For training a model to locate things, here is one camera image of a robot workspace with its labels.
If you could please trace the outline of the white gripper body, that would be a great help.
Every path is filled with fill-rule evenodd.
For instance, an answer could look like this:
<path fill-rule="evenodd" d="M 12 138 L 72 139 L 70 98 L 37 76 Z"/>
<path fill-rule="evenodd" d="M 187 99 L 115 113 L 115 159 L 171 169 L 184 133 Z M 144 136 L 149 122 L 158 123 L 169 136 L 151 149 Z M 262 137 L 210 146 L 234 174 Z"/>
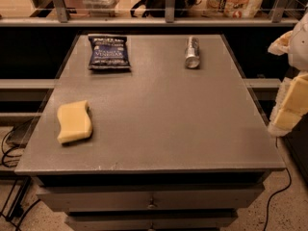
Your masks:
<path fill-rule="evenodd" d="M 308 70 L 308 13 L 295 25 L 289 41 L 289 65 L 300 71 Z"/>

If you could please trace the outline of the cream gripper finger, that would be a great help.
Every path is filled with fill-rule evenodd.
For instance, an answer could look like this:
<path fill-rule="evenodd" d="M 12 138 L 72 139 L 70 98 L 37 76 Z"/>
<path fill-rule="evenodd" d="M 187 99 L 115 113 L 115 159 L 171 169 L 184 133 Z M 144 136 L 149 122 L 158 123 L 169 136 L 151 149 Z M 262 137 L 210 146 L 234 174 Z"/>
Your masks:
<path fill-rule="evenodd" d="M 268 52 L 276 55 L 281 56 L 283 54 L 288 54 L 290 50 L 290 38 L 292 35 L 292 31 L 288 31 L 287 33 L 283 34 L 281 37 L 276 39 L 268 48 Z"/>
<path fill-rule="evenodd" d="M 285 77 L 280 84 L 270 117 L 268 131 L 274 137 L 290 133 L 308 114 L 308 73 Z"/>

